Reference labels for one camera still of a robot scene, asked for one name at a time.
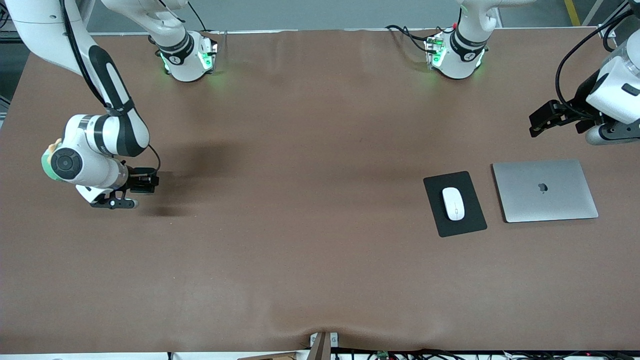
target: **black cable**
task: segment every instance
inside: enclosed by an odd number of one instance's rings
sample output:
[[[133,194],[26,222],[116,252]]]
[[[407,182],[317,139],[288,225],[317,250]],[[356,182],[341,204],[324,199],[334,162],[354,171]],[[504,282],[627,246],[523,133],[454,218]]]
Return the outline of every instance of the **black cable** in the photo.
[[[613,19],[614,17],[618,16],[618,14],[624,10],[627,6],[623,5],[620,6],[620,8],[618,9],[618,11],[616,11],[611,18]],[[609,51],[610,53],[613,53],[613,51],[615,50],[614,48],[612,48],[611,46],[609,46],[609,34],[611,34],[611,32],[613,31],[613,28],[615,28],[616,25],[611,25],[609,26],[609,29],[607,29],[607,31],[604,33],[604,37],[602,37],[602,46],[604,46],[605,50]]]
[[[427,356],[427,357],[424,357],[424,356],[421,356],[421,357],[422,357],[424,360],[429,360],[429,359],[432,359],[432,358],[434,358],[434,357],[437,357],[437,358],[439,358],[440,360],[450,360],[450,359],[447,359],[446,357],[444,357],[444,356],[442,356],[442,355],[438,355],[438,354],[431,354],[431,355],[429,355],[429,356]]]
[[[512,356],[519,356],[519,357],[512,357],[512,360],[542,360],[542,359],[544,359],[544,356],[531,355],[531,354],[528,354],[526,352],[512,352],[511,355]]]
[[[176,19],[178,19],[178,21],[180,21],[180,22],[181,22],[181,23],[183,23],[183,24],[186,22],[186,21],[184,21],[184,20],[180,19],[180,18],[178,17],[178,15],[176,15],[176,13],[175,13],[175,12],[173,12],[173,10],[169,9],[169,6],[167,6],[167,5],[164,3],[164,1],[162,1],[162,0],[158,0],[158,2],[160,2],[160,3],[162,4],[162,6],[164,6],[164,8],[165,8],[165,9],[167,9],[167,11],[169,11],[169,13],[170,13],[171,15],[173,15],[173,17],[175,17]]]
[[[11,20],[11,15],[9,14],[9,9],[3,3],[0,3],[0,21],[3,23],[0,25],[0,29],[2,29],[6,23]]]
[[[455,360],[465,360],[464,358],[454,355],[446,350],[436,350],[436,349],[422,349],[420,350],[423,354],[432,354],[440,359],[443,359],[443,356],[453,357]]]
[[[564,360],[567,357],[576,356],[576,355],[585,354],[585,353],[589,353],[591,355],[602,356],[602,357],[604,357],[604,358],[606,358],[608,360],[614,360],[613,356],[610,356],[609,354],[605,354],[605,353],[599,352],[599,351],[575,351],[575,352],[572,352],[571,354],[567,354],[565,356],[558,356],[558,357],[556,357],[556,359]]]
[[[589,35],[587,35],[585,38],[583,38],[576,46],[574,46],[573,49],[571,49],[571,51],[569,51],[569,53],[564,56],[562,61],[560,61],[560,64],[558,65],[558,69],[556,71],[556,94],[558,96],[558,99],[560,100],[560,103],[564,107],[566,107],[567,109],[569,109],[572,112],[574,112],[576,115],[578,115],[580,117],[583,117],[585,119],[592,119],[593,118],[591,115],[589,115],[587,113],[583,113],[581,111],[578,111],[578,110],[574,109],[564,99],[564,96],[562,95],[562,90],[560,89],[560,73],[562,73],[562,68],[564,67],[564,63],[566,63],[566,61],[569,60],[571,55],[573,55],[578,49],[580,49],[580,47],[582,45],[584,45],[584,43],[586,43],[590,38],[592,38],[595,35],[597,35],[603,29],[608,28],[609,26],[611,26],[612,24],[614,24],[616,22],[622,21],[622,19],[624,19],[624,18],[626,18],[626,17],[628,17],[628,16],[630,16],[632,14],[633,14],[633,12],[631,10],[629,10],[629,11],[623,13],[622,15],[620,15],[618,17],[612,18],[611,20],[607,21],[605,24],[603,24],[599,28],[593,30]]]
[[[200,18],[200,16],[198,15],[198,12],[193,8],[193,5],[191,5],[191,3],[188,3],[189,7],[191,8],[191,11],[196,15],[196,17],[198,18],[198,21],[200,21],[200,25],[202,25],[202,31],[208,31],[207,27],[204,26],[204,22],[202,22],[202,19]]]
[[[456,23],[457,25],[460,25],[460,20],[462,20],[462,8],[460,8],[459,12],[458,12],[458,22]],[[445,34],[451,34],[452,32],[456,31],[455,29],[451,29],[449,31],[446,31],[445,29],[442,29],[440,26],[436,26],[436,30],[441,31]]]
[[[149,149],[154,152],[156,158],[158,159],[158,167],[153,171],[153,173],[151,173],[151,175],[156,175],[160,171],[160,165],[162,165],[162,161],[160,160],[160,155],[158,155],[157,151],[153,146],[151,146],[151,144],[149,144]]]
[[[87,86],[89,86],[89,89],[91,90],[95,98],[98,99],[98,101],[100,101],[100,103],[106,108],[107,104],[102,98],[101,94],[98,92],[98,89],[95,87],[95,84],[93,84],[93,81],[91,81],[89,72],[87,71],[86,66],[84,65],[84,61],[82,60],[82,55],[80,53],[80,49],[78,49],[78,44],[76,42],[74,30],[73,30],[73,27],[71,26],[71,22],[69,21],[69,15],[67,13],[67,6],[65,4],[65,0],[60,0],[60,7],[62,9],[62,17],[64,20],[63,22],[65,25],[65,31],[67,32],[67,38],[69,39],[69,45],[71,45],[71,51],[73,52],[74,57],[76,58],[76,62],[78,64],[78,67],[80,68],[80,73],[84,78],[84,82],[87,84]]]
[[[418,40],[418,41],[425,41],[427,38],[417,37],[417,36],[415,36],[415,35],[411,34],[411,33],[409,32],[409,29],[408,29],[406,26],[405,26],[405,27],[403,27],[403,28],[400,28],[398,25],[389,25],[389,26],[387,26],[386,28],[387,28],[387,29],[389,29],[389,30],[391,30],[391,29],[397,29],[397,30],[399,30],[402,34],[404,34],[404,35],[408,36],[408,37],[409,37],[409,39],[411,39],[411,41],[413,42],[413,44],[414,44],[418,49],[420,49],[421,51],[424,51],[425,53],[429,53],[429,54],[435,54],[435,53],[436,53],[436,52],[435,52],[435,51],[433,51],[433,50],[427,50],[427,49],[423,48],[422,46],[420,46],[420,44],[418,44],[418,43],[416,42],[416,40]]]

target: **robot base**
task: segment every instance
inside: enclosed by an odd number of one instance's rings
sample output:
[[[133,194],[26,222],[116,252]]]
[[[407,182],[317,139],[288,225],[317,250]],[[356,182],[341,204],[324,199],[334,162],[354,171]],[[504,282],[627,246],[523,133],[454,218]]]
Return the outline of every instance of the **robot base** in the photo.
[[[196,81],[205,74],[212,74],[215,70],[216,55],[218,53],[218,43],[196,31],[188,31],[188,33],[193,38],[196,46],[194,46],[191,54],[184,59],[183,63],[175,64],[171,56],[167,59],[163,54],[160,54],[166,73],[185,83]]]
[[[477,59],[462,61],[460,56],[447,45],[452,35],[453,32],[440,32],[424,42],[425,49],[435,52],[435,54],[427,53],[427,64],[430,69],[438,70],[448,78],[464,79],[473,74],[474,70],[480,66],[485,50],[482,50]]]

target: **green led light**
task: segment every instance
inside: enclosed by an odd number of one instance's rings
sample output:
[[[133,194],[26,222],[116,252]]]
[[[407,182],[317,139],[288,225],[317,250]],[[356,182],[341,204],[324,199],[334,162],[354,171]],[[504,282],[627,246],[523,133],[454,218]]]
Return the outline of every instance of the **green led light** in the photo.
[[[443,46],[440,50],[433,55],[433,66],[439,67],[442,65],[442,60],[447,54],[446,48]]]
[[[199,53],[200,54],[200,61],[202,61],[202,66],[205,68],[205,70],[209,70],[211,69],[211,67],[213,66],[213,62],[211,61],[211,56],[209,56],[206,53]]]
[[[478,62],[476,63],[476,67],[479,67],[482,64],[482,57],[484,56],[484,51],[480,53],[478,56]]]
[[[164,55],[160,54],[160,59],[162,59],[162,63],[164,64],[164,69],[167,72],[170,72],[171,70],[169,70],[169,64],[166,63],[166,59],[164,58]]]

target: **gray floor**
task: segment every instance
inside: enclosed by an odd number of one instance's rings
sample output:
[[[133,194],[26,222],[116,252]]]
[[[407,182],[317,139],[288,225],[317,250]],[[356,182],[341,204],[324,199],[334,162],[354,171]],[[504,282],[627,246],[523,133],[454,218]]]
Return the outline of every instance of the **gray floor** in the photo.
[[[574,1],[583,19],[595,0]],[[621,2],[605,0],[591,24],[602,22]],[[451,25],[458,18],[454,0],[191,0],[191,4],[208,28],[220,31],[382,28],[389,24],[434,28]],[[188,29],[200,29],[189,8],[177,13]],[[525,7],[503,8],[500,14],[503,26],[510,28],[572,25],[564,0],[538,0]],[[142,31],[100,0],[95,2],[87,28],[107,33]],[[637,21],[628,21],[620,33],[625,37],[637,28]],[[0,95],[12,98],[28,53],[20,44],[0,44]]]

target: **cable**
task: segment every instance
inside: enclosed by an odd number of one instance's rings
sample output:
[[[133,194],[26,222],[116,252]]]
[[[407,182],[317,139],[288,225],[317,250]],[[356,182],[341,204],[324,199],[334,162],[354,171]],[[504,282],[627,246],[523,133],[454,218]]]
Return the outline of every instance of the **cable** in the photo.
[[[74,35],[74,30],[73,30],[73,27],[71,26],[71,22],[69,21],[69,14],[67,13],[67,6],[65,4],[65,0],[60,0],[60,7],[62,8],[62,17],[64,20],[63,22],[65,25],[65,31],[67,32],[67,38],[69,39],[69,45],[71,45],[71,51],[73,52],[74,57],[76,58],[76,62],[78,64],[78,67],[80,68],[80,73],[84,78],[84,82],[87,84],[87,86],[89,86],[89,89],[91,90],[95,98],[98,99],[98,101],[100,101],[102,106],[106,108],[107,104],[102,98],[101,94],[98,92],[98,89],[95,87],[95,84],[93,84],[93,81],[91,81],[89,72],[87,71],[86,66],[84,65],[84,61],[82,60],[82,55],[80,53],[80,49],[78,48],[78,44],[76,42],[76,36]]]
[[[0,24],[0,29],[2,29],[9,20],[11,20],[9,9],[6,8],[6,5],[0,3],[0,21],[2,21],[2,24]]]
[[[411,34],[411,33],[409,32],[409,29],[408,29],[406,26],[405,26],[405,27],[403,27],[403,28],[400,28],[398,25],[389,25],[389,26],[387,26],[386,28],[387,28],[387,29],[389,29],[389,30],[391,30],[391,29],[397,29],[397,30],[399,30],[402,34],[404,34],[405,36],[408,36],[408,37],[409,37],[409,39],[411,39],[411,41],[413,42],[413,44],[414,44],[418,49],[420,49],[420,50],[424,51],[425,53],[429,53],[429,54],[435,54],[435,53],[436,53],[436,52],[435,52],[435,51],[433,51],[433,50],[427,50],[427,49],[423,48],[422,46],[420,46],[420,44],[418,44],[418,43],[416,42],[416,40],[419,40],[419,41],[425,41],[427,38],[417,37],[417,36],[415,36],[415,35]]]
[[[200,25],[202,25],[202,31],[208,31],[207,27],[204,26],[204,22],[202,22],[202,19],[200,18],[200,16],[198,15],[198,12],[193,8],[193,5],[191,5],[191,3],[188,3],[189,7],[191,8],[191,11],[196,15],[196,17],[198,18],[198,21],[200,21]]]
[[[616,11],[616,13],[614,13],[611,18],[615,18],[616,16],[618,16],[618,14],[624,10],[627,6],[621,6],[618,11]],[[616,27],[616,25],[611,25],[609,26],[609,29],[607,29],[607,31],[604,33],[604,36],[602,37],[602,46],[604,46],[605,50],[609,51],[610,53],[613,53],[613,51],[615,50],[614,48],[612,48],[611,46],[609,46],[609,34],[611,33],[611,31],[613,31],[613,29]]]
[[[462,20],[462,8],[460,8],[458,12],[458,22],[456,22],[456,26],[460,24],[460,20]],[[451,34],[452,32],[456,31],[455,29],[451,29],[449,31],[447,31],[446,29],[443,30],[440,26],[436,26],[436,30],[441,31],[445,34]]]
[[[166,9],[166,11],[168,11],[171,15],[173,15],[173,17],[175,17],[176,19],[178,19],[178,21],[180,21],[181,23],[185,23],[186,21],[180,19],[180,17],[178,16],[178,14],[176,14],[175,12],[173,12],[173,10],[169,9],[169,6],[167,6],[164,1],[162,0],[158,0],[162,6],[164,6],[164,8]]]
[[[154,152],[156,158],[158,159],[158,167],[153,171],[153,173],[151,173],[151,175],[156,175],[160,171],[160,165],[162,165],[162,161],[160,160],[160,155],[158,155],[158,152],[154,149],[153,146],[151,146],[151,144],[149,144],[149,149]]]
[[[598,355],[598,356],[602,356],[602,357],[604,357],[604,358],[606,358],[606,359],[608,359],[608,360],[614,360],[614,359],[615,359],[613,356],[610,356],[609,354],[605,354],[605,353],[603,353],[603,352],[599,352],[599,351],[575,351],[575,352],[572,352],[571,354],[568,354],[568,355],[565,355],[565,356],[558,356],[558,357],[555,357],[555,359],[561,359],[561,360],[564,360],[564,359],[566,359],[567,357],[570,357],[570,356],[576,356],[576,355],[578,355],[578,354],[583,354],[583,353],[588,353],[588,354],[590,354],[590,355]]]
[[[573,55],[578,49],[580,49],[580,47],[582,45],[584,45],[584,43],[586,43],[590,38],[594,37],[596,34],[601,32],[603,29],[608,28],[609,26],[611,26],[612,24],[614,24],[616,22],[622,21],[622,19],[624,19],[624,18],[626,18],[626,17],[628,17],[628,16],[630,16],[632,14],[633,14],[633,12],[631,10],[629,10],[629,11],[623,13],[622,15],[620,15],[618,17],[614,17],[611,20],[607,21],[604,25],[602,25],[599,28],[595,29],[589,35],[587,35],[585,38],[583,38],[576,46],[573,47],[573,49],[571,49],[571,51],[569,51],[569,53],[567,55],[564,56],[562,61],[560,61],[560,64],[558,65],[558,69],[556,71],[556,94],[558,96],[558,99],[560,100],[560,103],[564,107],[566,107],[567,109],[569,109],[572,112],[574,112],[576,115],[581,116],[581,117],[583,117],[585,119],[593,119],[593,117],[590,114],[580,112],[580,111],[574,109],[573,107],[571,107],[566,102],[566,100],[564,99],[564,96],[562,95],[562,90],[560,89],[560,73],[562,73],[562,68],[564,67],[564,63],[566,63],[566,61],[569,60],[571,55]]]

